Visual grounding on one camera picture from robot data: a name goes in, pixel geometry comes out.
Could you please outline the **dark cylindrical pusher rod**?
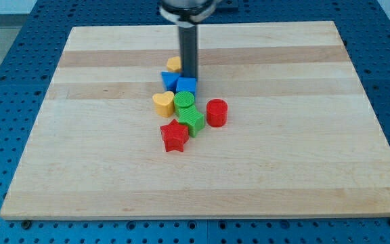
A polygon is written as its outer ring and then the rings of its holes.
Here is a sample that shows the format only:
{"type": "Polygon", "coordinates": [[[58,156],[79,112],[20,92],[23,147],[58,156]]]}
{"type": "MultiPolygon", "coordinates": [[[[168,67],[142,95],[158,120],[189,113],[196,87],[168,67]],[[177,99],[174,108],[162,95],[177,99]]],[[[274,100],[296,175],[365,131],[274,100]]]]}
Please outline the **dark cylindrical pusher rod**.
{"type": "Polygon", "coordinates": [[[198,77],[198,27],[178,28],[181,73],[183,77],[198,77]]]}

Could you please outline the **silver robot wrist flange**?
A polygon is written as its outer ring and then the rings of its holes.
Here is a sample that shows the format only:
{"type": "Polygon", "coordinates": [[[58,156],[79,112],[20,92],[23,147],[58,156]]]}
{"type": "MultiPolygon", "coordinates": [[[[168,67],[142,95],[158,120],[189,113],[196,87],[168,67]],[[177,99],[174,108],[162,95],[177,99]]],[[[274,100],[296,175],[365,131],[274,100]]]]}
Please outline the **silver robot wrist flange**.
{"type": "Polygon", "coordinates": [[[218,5],[219,0],[160,0],[159,12],[179,27],[193,27],[211,16],[218,5]]]}

